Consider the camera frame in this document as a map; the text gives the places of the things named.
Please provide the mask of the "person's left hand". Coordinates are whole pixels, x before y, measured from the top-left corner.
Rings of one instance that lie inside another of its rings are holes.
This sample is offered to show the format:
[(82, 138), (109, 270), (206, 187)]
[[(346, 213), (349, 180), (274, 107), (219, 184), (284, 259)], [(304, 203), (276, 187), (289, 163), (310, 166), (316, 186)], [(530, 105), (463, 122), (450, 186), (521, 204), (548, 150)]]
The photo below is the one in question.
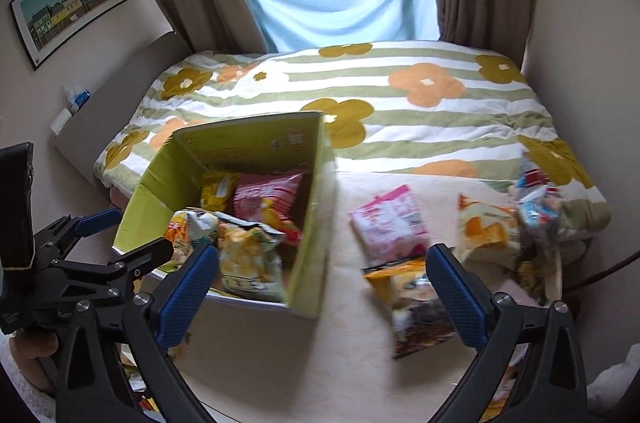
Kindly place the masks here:
[(40, 391), (53, 391), (51, 381), (40, 365), (40, 359), (49, 358), (58, 350), (56, 335), (29, 336), (24, 331), (18, 331), (11, 337), (9, 345), (17, 369), (23, 377)]

